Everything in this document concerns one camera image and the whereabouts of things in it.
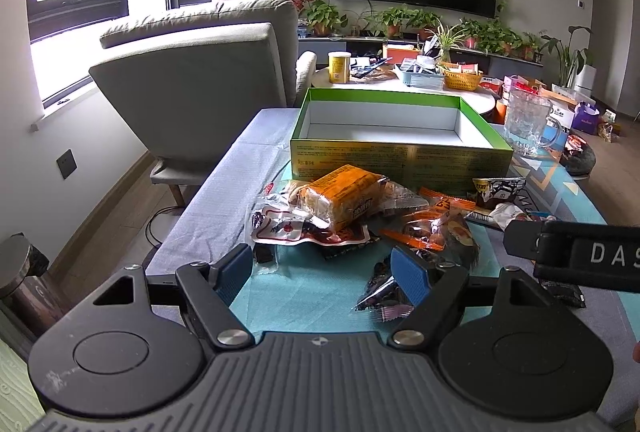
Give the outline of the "person's right hand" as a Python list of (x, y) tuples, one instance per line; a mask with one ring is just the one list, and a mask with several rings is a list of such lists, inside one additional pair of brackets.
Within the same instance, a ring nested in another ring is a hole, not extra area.
[(632, 358), (636, 363), (640, 363), (640, 342), (634, 345), (634, 352), (632, 352)]

